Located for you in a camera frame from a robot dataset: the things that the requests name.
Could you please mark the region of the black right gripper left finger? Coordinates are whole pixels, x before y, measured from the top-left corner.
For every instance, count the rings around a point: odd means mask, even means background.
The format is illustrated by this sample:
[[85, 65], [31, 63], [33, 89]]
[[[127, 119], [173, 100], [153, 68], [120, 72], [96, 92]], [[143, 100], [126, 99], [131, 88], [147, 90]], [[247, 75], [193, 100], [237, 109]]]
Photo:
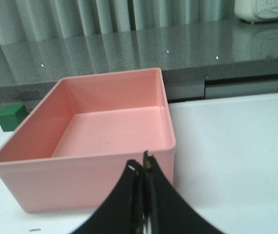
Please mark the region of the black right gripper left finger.
[[93, 215], [75, 234], [142, 234], [142, 166], [131, 159], [117, 184]]

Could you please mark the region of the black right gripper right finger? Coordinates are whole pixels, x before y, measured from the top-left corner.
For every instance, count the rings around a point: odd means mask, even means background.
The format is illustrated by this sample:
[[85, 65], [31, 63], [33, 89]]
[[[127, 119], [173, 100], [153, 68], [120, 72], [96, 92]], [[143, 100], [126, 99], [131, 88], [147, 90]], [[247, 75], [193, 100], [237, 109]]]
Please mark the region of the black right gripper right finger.
[[145, 224], [149, 234], [221, 234], [179, 195], [156, 158], [143, 153]]

